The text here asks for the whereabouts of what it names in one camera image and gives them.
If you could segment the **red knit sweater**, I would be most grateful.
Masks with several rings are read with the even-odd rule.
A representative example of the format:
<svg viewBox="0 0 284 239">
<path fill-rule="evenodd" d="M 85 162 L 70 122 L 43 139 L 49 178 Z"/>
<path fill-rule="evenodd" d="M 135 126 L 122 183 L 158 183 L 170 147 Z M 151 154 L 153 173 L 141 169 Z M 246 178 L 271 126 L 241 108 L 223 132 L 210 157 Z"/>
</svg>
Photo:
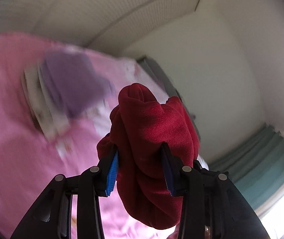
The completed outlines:
<svg viewBox="0 0 284 239">
<path fill-rule="evenodd" d="M 199 138 L 181 100 L 170 97 L 160 104 L 145 86 L 124 87 L 112 110 L 111 131 L 97 145 L 99 158 L 118 148 L 117 190 L 128 214 L 155 229 L 179 223 L 182 199 L 167 190 L 162 143 L 172 155 L 192 166 L 199 153 Z"/>
</svg>

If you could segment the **green curtain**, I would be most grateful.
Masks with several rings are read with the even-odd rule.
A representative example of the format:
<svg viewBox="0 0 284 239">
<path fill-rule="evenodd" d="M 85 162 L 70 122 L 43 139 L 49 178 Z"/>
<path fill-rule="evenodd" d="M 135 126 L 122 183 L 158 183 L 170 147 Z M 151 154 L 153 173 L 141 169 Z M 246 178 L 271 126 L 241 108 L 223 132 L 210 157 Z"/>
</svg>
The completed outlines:
<svg viewBox="0 0 284 239">
<path fill-rule="evenodd" d="M 209 163 L 209 169 L 227 171 L 256 210 L 284 184 L 284 136 L 265 124 L 238 147 Z"/>
</svg>

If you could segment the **pink floral duvet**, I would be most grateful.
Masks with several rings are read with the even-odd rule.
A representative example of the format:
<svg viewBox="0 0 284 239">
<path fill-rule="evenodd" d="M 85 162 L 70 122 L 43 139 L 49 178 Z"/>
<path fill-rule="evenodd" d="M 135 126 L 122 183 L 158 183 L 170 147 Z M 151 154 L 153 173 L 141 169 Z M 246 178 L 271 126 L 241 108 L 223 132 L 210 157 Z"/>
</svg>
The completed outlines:
<svg viewBox="0 0 284 239">
<path fill-rule="evenodd" d="M 35 127 L 21 84 L 23 70 L 63 44 L 26 33 L 0 34 L 0 233 L 10 238 L 57 174 L 74 176 L 98 162 L 97 143 L 111 128 L 113 94 L 56 142 Z"/>
</svg>

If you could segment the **folded white brown patterned garment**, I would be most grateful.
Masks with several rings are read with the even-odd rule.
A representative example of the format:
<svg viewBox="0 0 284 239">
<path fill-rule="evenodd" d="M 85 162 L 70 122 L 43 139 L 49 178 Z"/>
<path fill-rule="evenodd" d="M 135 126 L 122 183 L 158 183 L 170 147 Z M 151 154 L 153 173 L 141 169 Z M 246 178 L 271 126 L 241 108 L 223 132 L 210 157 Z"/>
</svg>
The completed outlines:
<svg viewBox="0 0 284 239">
<path fill-rule="evenodd" d="M 33 118 L 38 123 L 41 132 L 49 141 L 63 135 L 71 127 L 74 119 L 84 118 L 105 104 L 105 99 L 96 106 L 88 108 L 76 118 L 68 117 L 53 102 L 41 75 L 41 64 L 36 64 L 24 70 L 21 77 L 23 91 Z"/>
</svg>

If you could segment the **dark grey headboard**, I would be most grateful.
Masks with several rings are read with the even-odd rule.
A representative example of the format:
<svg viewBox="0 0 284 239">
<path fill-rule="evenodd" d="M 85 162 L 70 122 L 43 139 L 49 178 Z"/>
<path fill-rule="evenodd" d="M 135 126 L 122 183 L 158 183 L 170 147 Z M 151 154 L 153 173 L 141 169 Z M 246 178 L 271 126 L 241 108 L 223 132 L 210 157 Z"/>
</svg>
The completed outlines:
<svg viewBox="0 0 284 239">
<path fill-rule="evenodd" d="M 195 115 L 189 112 L 182 96 L 180 95 L 178 90 L 175 88 L 175 86 L 171 82 L 168 75 L 165 74 L 164 70 L 160 67 L 160 65 L 153 58 L 150 58 L 147 56 L 142 56 L 141 58 L 137 59 L 137 63 L 162 88 L 162 90 L 165 91 L 169 95 L 169 97 L 176 96 L 181 100 L 188 116 L 191 119 L 191 122 L 194 126 L 197 136 L 199 140 L 201 140 L 199 130 L 195 124 Z"/>
</svg>

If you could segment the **folded purple garment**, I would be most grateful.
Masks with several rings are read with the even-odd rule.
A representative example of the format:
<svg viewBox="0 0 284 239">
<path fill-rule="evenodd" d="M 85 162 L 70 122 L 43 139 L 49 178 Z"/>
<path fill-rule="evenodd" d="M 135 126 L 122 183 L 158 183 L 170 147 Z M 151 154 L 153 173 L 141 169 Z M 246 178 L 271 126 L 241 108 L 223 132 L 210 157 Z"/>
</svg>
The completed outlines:
<svg viewBox="0 0 284 239">
<path fill-rule="evenodd" d="M 53 102 L 71 118 L 115 93 L 114 85 L 95 71 L 83 52 L 48 51 L 40 70 Z"/>
</svg>

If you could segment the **white louvered wardrobe doors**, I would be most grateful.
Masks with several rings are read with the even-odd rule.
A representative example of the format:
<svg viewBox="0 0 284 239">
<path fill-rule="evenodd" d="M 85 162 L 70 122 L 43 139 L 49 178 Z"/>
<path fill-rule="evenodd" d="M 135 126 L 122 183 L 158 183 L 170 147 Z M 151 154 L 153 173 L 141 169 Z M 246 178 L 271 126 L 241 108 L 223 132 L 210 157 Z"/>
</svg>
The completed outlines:
<svg viewBox="0 0 284 239">
<path fill-rule="evenodd" d="M 21 31 L 116 55 L 199 0 L 0 0 L 0 32 Z"/>
</svg>

